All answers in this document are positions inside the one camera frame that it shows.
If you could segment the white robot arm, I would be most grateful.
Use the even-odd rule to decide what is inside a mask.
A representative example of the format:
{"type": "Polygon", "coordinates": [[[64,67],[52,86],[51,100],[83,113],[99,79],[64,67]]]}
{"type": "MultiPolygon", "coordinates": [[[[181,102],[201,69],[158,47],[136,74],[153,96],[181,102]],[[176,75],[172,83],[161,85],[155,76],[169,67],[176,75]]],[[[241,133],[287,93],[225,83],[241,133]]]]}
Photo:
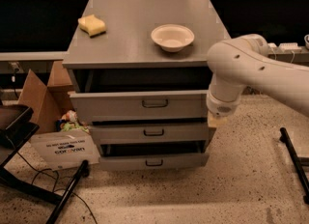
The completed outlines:
{"type": "Polygon", "coordinates": [[[270,59],[262,36],[251,34],[217,42],[207,53],[207,63],[212,72],[207,93],[210,127],[227,122],[246,87],[309,116],[309,68],[270,59]]]}

